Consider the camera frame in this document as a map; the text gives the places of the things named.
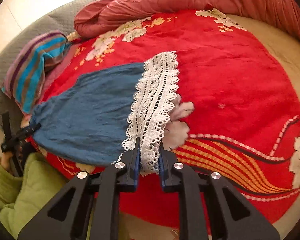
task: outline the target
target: striped towel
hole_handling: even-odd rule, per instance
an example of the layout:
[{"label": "striped towel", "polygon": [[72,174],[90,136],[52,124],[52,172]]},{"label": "striped towel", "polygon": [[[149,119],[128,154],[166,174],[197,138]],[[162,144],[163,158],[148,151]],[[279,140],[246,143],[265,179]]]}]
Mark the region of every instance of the striped towel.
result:
[{"label": "striped towel", "polygon": [[70,44],[59,30],[35,37],[24,46],[10,66],[2,92],[29,114],[40,97],[45,75],[59,64]]}]

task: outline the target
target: blue cloth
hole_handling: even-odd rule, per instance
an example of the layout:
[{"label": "blue cloth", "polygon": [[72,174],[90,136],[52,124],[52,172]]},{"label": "blue cloth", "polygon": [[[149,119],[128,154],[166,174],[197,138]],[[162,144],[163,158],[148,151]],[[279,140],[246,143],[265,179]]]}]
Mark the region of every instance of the blue cloth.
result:
[{"label": "blue cloth", "polygon": [[133,63],[81,75],[72,88],[35,107],[31,123],[41,128],[34,140],[78,163],[106,166],[117,160],[143,71],[143,63]]}]

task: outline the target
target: white flower print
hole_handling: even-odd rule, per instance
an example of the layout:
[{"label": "white flower print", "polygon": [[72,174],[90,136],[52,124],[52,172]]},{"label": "white flower print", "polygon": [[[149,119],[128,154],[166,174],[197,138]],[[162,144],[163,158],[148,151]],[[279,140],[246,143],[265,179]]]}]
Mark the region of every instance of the white flower print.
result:
[{"label": "white flower print", "polygon": [[46,149],[43,149],[41,146],[38,146],[39,152],[44,156],[47,157],[48,152],[46,151]]},{"label": "white flower print", "polygon": [[141,22],[145,22],[146,20],[150,21],[151,20],[151,16],[147,17],[147,18],[144,18],[141,20]]},{"label": "white flower print", "polygon": [[100,47],[106,40],[110,39],[112,36],[113,36],[113,31],[109,31],[109,32],[106,32],[104,34],[101,34],[99,36],[99,38],[97,38],[95,40],[95,42],[92,44],[92,47],[93,48]]},{"label": "white flower print", "polygon": [[114,39],[111,38],[99,41],[98,43],[95,42],[95,48],[87,54],[85,60],[90,61],[95,57],[100,57],[108,49],[108,45],[112,42],[114,42]]},{"label": "white flower print", "polygon": [[81,163],[76,163],[75,166],[77,166],[81,171],[86,171],[89,174],[92,173],[96,168],[95,166],[81,164]]},{"label": "white flower print", "polygon": [[157,26],[158,26],[158,25],[161,25],[161,24],[163,24],[164,22],[165,22],[165,19],[163,19],[162,17],[159,17],[159,18],[157,18],[157,19],[154,19],[150,25],[147,24],[146,26],[152,28],[152,27],[154,27],[154,26],[156,26],[156,25],[157,25]]},{"label": "white flower print", "polygon": [[185,143],[190,129],[185,122],[181,122],[179,119],[189,116],[194,111],[192,102],[180,103],[181,96],[179,94],[172,102],[175,107],[169,114],[170,121],[164,129],[164,137],[162,139],[166,150],[176,149]]},{"label": "white flower print", "polygon": [[113,31],[112,37],[120,37],[121,35],[126,34],[135,28],[142,28],[141,20],[136,20],[133,22],[130,21],[120,25],[116,30]]},{"label": "white flower print", "polygon": [[295,152],[290,159],[289,171],[294,173],[292,188],[300,188],[300,136],[295,137],[293,144]]},{"label": "white flower print", "polygon": [[235,27],[237,29],[241,29],[241,30],[244,30],[244,31],[247,30],[246,28],[242,27],[238,23],[231,20],[227,15],[220,12],[216,8],[214,8],[211,11],[196,11],[195,14],[198,15],[198,16],[201,16],[201,17],[208,17],[208,16],[209,17],[214,17],[214,18],[216,18],[216,20],[214,20],[215,23],[222,23],[224,26],[227,26],[227,27]]},{"label": "white flower print", "polygon": [[145,35],[147,32],[146,27],[143,27],[142,29],[134,29],[130,32],[128,32],[122,39],[122,41],[131,42],[134,38],[138,38],[142,35]]}]

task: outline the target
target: orange striped pattern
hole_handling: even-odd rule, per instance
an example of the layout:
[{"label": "orange striped pattern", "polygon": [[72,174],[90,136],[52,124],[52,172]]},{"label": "orange striped pattern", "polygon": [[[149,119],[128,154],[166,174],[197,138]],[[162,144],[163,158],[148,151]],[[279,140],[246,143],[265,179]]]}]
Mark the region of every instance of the orange striped pattern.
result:
[{"label": "orange striped pattern", "polygon": [[66,164],[66,160],[60,158],[59,156],[57,156],[57,158],[58,158],[58,161],[61,163],[63,169],[64,169],[65,171],[67,171],[70,175],[75,176],[75,175],[78,173],[78,172],[72,172],[72,171],[69,171],[66,167],[68,167],[68,168],[70,168],[70,169],[72,169],[72,170],[74,170],[74,167],[73,167],[73,166],[70,166],[70,165],[68,165],[68,164]]},{"label": "orange striped pattern", "polygon": [[277,194],[291,190],[272,185],[253,158],[240,156],[219,142],[188,139],[174,153],[180,162],[217,171],[255,193]]}]

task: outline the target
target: white fabric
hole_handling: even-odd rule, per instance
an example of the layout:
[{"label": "white fabric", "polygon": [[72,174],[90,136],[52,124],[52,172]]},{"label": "white fabric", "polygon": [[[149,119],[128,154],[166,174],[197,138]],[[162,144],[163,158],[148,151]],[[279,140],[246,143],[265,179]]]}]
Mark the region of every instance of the white fabric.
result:
[{"label": "white fabric", "polygon": [[145,72],[136,85],[131,114],[128,116],[127,139],[122,142],[126,151],[134,149],[140,138],[141,167],[144,173],[158,172],[159,145],[163,131],[170,121],[169,113],[177,97],[178,62],[174,52],[162,52],[147,60]]}]

